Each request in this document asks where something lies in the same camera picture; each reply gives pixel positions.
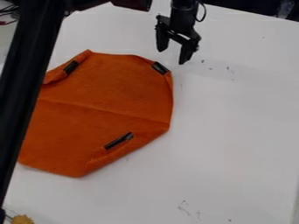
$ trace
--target white table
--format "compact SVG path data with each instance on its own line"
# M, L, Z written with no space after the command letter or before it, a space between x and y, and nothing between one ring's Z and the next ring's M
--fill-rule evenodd
M64 21L50 67L89 48L173 71L170 131L85 177L18 165L6 204L40 224L290 223L299 177L299 24L208 7L201 49L158 53L149 14L107 4Z

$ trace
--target orange cloth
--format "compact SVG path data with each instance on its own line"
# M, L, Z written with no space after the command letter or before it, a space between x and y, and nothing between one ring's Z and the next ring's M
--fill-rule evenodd
M74 60L79 65L67 75ZM86 50L48 72L19 163L81 177L161 136L170 127L172 78L153 64ZM132 139L105 149L129 132Z

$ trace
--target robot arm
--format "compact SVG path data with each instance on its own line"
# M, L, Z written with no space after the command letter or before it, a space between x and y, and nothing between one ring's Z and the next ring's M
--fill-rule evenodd
M148 11L152 0L111 0L121 7ZM194 31L199 0L173 0L171 16L159 16L157 47L173 39L182 44L180 64L198 48ZM65 11L85 10L108 0L23 0L20 19L0 79L0 223L1 209L17 156L31 119Z

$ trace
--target black clip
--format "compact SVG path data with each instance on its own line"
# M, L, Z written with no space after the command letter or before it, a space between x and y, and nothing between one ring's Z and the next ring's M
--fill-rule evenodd
M63 69L67 75L70 75L77 67L79 63L76 60L73 60L65 69Z
M115 147L117 144L120 144L124 141L130 140L134 137L132 132L127 133L126 135L120 136L119 138L115 139L114 141L112 141L111 143L108 143L104 146L105 150L110 150L113 147Z

